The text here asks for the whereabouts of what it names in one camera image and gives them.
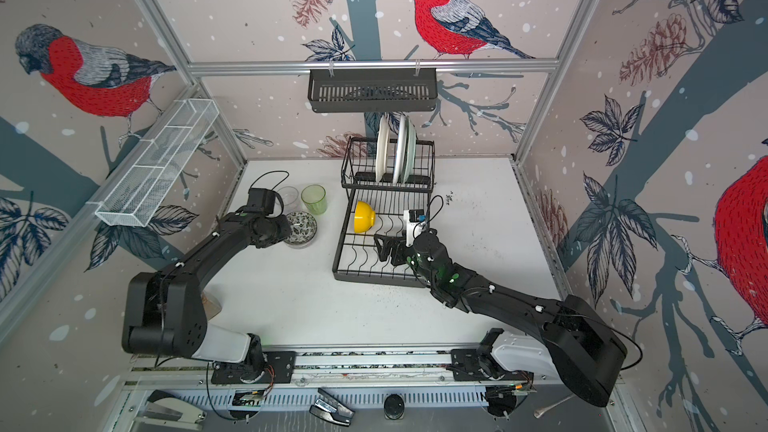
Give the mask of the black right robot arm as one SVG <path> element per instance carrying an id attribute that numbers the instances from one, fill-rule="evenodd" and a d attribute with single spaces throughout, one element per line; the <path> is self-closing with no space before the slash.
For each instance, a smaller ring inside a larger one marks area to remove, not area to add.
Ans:
<path id="1" fill-rule="evenodd" d="M 376 234 L 381 258 L 392 253 L 406 264 L 433 298 L 448 308 L 491 317 L 543 344 L 563 384 L 580 399 L 604 407 L 627 357 L 618 332 L 576 295 L 547 299 L 492 282 L 453 261 L 437 231 L 406 238 Z"/>

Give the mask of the green glass tumbler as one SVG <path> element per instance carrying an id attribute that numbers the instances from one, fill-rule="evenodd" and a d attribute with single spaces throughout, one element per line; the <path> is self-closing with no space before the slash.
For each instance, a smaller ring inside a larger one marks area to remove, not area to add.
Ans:
<path id="1" fill-rule="evenodd" d="M 301 200 L 307 211 L 319 216 L 327 211 L 327 192 L 319 184 L 310 184 L 301 191 Z"/>

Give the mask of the yellow bowl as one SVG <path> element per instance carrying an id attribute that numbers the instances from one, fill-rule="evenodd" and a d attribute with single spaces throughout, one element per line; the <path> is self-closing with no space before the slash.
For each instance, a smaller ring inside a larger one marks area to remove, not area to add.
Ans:
<path id="1" fill-rule="evenodd" d="M 354 210 L 353 232 L 363 234 L 368 232 L 376 223 L 376 212 L 371 205 L 358 201 Z"/>

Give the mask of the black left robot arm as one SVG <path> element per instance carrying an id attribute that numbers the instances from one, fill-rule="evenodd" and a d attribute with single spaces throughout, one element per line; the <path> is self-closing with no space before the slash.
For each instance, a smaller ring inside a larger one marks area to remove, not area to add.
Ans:
<path id="1" fill-rule="evenodd" d="M 272 189 L 252 188 L 247 203 L 223 216 L 214 232 L 184 257 L 157 272 L 142 272 L 127 289 L 122 349 L 225 363 L 245 363 L 259 349 L 253 334 L 211 325 L 202 295 L 211 279 L 248 247 L 264 249 L 292 233 L 274 208 L 282 197 Z"/>

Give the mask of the cream white plate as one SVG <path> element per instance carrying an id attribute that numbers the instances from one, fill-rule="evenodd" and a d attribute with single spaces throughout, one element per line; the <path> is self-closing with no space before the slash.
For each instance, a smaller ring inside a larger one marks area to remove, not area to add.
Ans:
<path id="1" fill-rule="evenodd" d="M 375 181 L 381 182 L 387 169 L 388 146 L 390 140 L 390 128 L 388 118 L 383 114 L 380 118 L 377 135 L 375 156 Z"/>

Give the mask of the lilac ceramic bowl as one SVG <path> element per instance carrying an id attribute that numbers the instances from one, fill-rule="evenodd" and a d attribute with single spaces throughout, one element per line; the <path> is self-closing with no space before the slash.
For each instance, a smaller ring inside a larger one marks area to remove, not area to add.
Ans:
<path id="1" fill-rule="evenodd" d="M 316 238 L 315 235 L 312 236 L 291 236 L 288 239 L 284 241 L 284 244 L 288 247 L 295 248 L 295 249 L 301 249 L 308 247 Z"/>

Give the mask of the clear glass tumbler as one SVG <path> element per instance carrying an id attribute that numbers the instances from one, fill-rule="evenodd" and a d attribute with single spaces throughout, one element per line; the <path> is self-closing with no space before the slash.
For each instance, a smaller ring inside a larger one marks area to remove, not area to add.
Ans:
<path id="1" fill-rule="evenodd" d="M 285 215 L 301 210 L 300 193 L 296 187 L 283 186 L 277 190 L 277 193 L 282 198 Z"/>

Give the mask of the red patterned bowl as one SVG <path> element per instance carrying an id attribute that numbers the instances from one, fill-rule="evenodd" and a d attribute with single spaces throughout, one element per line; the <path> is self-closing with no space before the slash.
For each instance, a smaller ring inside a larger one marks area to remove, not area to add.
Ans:
<path id="1" fill-rule="evenodd" d="M 286 215 L 291 226 L 291 236 L 312 236 L 317 234 L 318 224 L 315 217 L 304 211 L 296 211 Z"/>

